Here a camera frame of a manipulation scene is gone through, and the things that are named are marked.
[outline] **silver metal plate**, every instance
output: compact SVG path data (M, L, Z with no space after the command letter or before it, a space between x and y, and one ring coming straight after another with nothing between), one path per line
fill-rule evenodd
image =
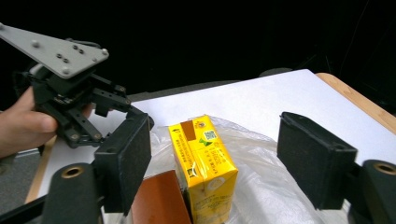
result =
M40 35L2 23L0 38L64 79L73 77L108 58L106 49Z

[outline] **plastic wrap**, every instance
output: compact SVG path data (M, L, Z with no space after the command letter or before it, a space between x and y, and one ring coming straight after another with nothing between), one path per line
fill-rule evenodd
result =
M343 210L315 210L276 156L275 140L228 120L209 117L239 169L227 224L347 223L347 205ZM151 131L151 151L146 176L175 169L167 127Z

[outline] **qr code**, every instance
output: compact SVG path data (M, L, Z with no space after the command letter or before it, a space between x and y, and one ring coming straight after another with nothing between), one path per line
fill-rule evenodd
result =
M206 140L212 140L212 139L217 138L215 131L213 131L213 130L204 132L204 135L206 137Z

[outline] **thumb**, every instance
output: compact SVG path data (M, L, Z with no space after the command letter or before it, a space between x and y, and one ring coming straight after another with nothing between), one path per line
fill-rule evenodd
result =
M23 127L35 133L53 133L58 128L55 118L41 112L29 111L23 121Z

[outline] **brown box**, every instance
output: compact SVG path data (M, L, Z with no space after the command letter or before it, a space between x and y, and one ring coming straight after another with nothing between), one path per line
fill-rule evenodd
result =
M147 177L134 197L133 224L191 223L174 170Z

